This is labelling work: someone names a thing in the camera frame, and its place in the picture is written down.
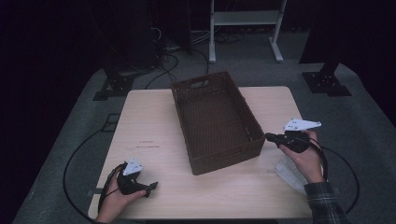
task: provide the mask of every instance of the sleeve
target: sleeve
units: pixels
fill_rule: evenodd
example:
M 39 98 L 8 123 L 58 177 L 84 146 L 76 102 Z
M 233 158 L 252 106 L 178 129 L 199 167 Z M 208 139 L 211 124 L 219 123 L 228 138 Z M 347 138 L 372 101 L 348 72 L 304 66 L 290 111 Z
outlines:
M 347 215 L 337 202 L 330 183 L 304 185 L 314 223 L 350 223 Z

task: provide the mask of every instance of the white rack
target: white rack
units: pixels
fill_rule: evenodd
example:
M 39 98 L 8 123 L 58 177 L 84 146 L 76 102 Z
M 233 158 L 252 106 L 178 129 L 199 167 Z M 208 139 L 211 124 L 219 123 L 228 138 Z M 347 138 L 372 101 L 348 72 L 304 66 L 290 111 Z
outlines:
M 215 0 L 212 0 L 210 8 L 210 42 L 209 42 L 209 61 L 216 62 L 215 52 L 215 26 L 218 25 L 265 25 L 274 24 L 276 26 L 274 36 L 269 37 L 271 48 L 278 63 L 283 62 L 282 54 L 277 46 L 280 25 L 287 0 L 281 0 L 280 10 L 270 11 L 229 11 L 215 12 Z

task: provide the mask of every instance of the basket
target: basket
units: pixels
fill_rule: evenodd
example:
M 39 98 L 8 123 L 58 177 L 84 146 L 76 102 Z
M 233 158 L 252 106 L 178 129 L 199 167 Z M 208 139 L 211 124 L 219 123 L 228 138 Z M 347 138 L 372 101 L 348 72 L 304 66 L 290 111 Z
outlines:
M 194 175 L 260 155 L 262 127 L 227 72 L 174 83 L 172 93 Z

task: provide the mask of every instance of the light wood tabletop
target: light wood tabletop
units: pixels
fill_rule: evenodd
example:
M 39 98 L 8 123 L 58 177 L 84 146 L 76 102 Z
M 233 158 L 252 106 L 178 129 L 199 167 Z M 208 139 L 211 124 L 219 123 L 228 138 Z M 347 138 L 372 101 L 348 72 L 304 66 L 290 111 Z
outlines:
M 301 119 L 287 87 L 239 88 L 265 133 L 283 133 Z M 306 196 L 275 172 L 283 153 L 265 141 L 259 157 L 203 175 L 193 175 L 171 90 L 130 91 L 97 188 L 119 164 L 135 158 L 141 184 L 159 182 L 148 198 L 120 215 L 131 219 L 311 217 Z M 97 216 L 95 194 L 89 216 Z

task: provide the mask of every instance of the person's right hand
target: person's right hand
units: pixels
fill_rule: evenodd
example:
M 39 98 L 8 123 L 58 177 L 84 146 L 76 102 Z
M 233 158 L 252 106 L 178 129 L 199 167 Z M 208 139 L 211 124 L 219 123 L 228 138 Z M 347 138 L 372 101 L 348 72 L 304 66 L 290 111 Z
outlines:
M 310 138 L 318 141 L 317 134 L 315 132 L 303 131 L 303 133 L 308 134 Z M 310 141 L 311 143 L 319 147 L 315 141 Z M 324 182 L 323 174 L 321 172 L 320 156 L 312 147 L 309 147 L 306 151 L 302 153 L 296 153 L 294 151 L 291 151 L 288 147 L 285 147 L 284 145 L 280 145 L 279 149 L 282 150 L 283 153 L 285 153 L 294 161 L 297 169 L 305 177 L 308 183 Z

